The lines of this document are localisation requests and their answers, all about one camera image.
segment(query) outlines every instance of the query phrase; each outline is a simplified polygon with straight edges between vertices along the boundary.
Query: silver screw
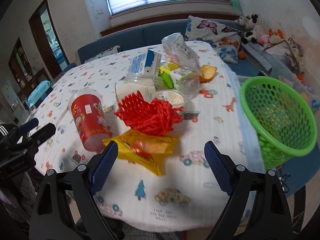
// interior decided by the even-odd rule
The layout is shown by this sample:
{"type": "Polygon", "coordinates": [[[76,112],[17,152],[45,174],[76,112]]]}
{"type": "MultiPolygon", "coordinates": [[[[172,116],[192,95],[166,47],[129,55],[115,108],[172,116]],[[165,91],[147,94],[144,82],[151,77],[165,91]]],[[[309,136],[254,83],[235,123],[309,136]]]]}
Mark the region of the silver screw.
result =
{"type": "Polygon", "coordinates": [[[268,170],[268,174],[269,174],[270,176],[274,176],[276,173],[275,173],[275,171],[273,171],[273,170],[268,170]]]}
{"type": "Polygon", "coordinates": [[[54,174],[54,169],[50,169],[50,170],[47,171],[47,175],[48,175],[48,176],[50,176],[50,175],[52,175],[52,174],[54,174]]]}
{"type": "Polygon", "coordinates": [[[237,170],[238,171],[244,171],[245,167],[243,165],[237,165],[237,170]]]}
{"type": "Polygon", "coordinates": [[[86,166],[84,164],[81,164],[78,166],[78,171],[84,171],[86,166]]]}

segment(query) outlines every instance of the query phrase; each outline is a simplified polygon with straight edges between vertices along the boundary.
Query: red cup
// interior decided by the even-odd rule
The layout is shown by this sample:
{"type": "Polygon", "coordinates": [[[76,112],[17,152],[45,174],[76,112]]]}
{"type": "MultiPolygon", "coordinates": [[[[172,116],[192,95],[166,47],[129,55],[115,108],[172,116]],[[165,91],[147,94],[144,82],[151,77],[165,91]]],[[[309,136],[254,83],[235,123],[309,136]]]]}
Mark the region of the red cup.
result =
{"type": "Polygon", "coordinates": [[[102,108],[102,96],[93,89],[82,89],[72,95],[68,109],[75,121],[83,147],[87,151],[101,152],[102,140],[110,138],[102,108]]]}

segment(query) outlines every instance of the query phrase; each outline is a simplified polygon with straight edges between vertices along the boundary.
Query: window sill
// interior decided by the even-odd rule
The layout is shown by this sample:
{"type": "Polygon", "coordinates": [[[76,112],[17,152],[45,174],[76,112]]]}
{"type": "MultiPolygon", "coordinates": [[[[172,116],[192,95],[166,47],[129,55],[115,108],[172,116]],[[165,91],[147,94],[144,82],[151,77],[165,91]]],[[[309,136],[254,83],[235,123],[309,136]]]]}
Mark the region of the window sill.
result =
{"type": "Polygon", "coordinates": [[[228,15],[237,15],[232,4],[227,0],[176,0],[169,2],[159,2],[132,8],[117,14],[111,15],[112,26],[123,23],[141,20],[160,15],[175,13],[221,13],[228,15]]]}

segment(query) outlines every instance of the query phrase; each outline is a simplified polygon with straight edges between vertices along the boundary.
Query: sofa backrest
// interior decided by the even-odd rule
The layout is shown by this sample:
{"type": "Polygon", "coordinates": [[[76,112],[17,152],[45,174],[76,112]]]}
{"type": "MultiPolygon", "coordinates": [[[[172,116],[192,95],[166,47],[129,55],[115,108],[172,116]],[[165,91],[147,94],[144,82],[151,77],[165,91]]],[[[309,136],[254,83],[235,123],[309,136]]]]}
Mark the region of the sofa backrest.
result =
{"type": "MultiPolygon", "coordinates": [[[[242,28],[233,21],[214,21],[242,30],[242,28]]],[[[117,45],[121,47],[122,51],[125,51],[161,44],[161,40],[172,33],[185,35],[186,27],[187,20],[175,20],[170,22],[157,22],[113,33],[78,49],[79,59],[81,64],[83,64],[87,59],[117,45]]]]}

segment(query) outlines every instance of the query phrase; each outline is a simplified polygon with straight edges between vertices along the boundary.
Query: orange butterfly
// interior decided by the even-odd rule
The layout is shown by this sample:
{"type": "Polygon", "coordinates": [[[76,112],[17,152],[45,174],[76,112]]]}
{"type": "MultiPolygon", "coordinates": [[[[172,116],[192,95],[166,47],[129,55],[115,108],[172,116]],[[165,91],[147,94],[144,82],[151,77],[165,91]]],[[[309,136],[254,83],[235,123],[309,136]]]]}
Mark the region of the orange butterfly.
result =
{"type": "Polygon", "coordinates": [[[220,46],[223,46],[223,45],[233,45],[233,46],[235,46],[235,47],[238,47],[239,42],[238,42],[238,41],[233,41],[233,40],[230,40],[230,41],[229,41],[227,37],[224,37],[224,38],[222,39],[222,41],[219,43],[219,45],[220,45],[220,46]]]}

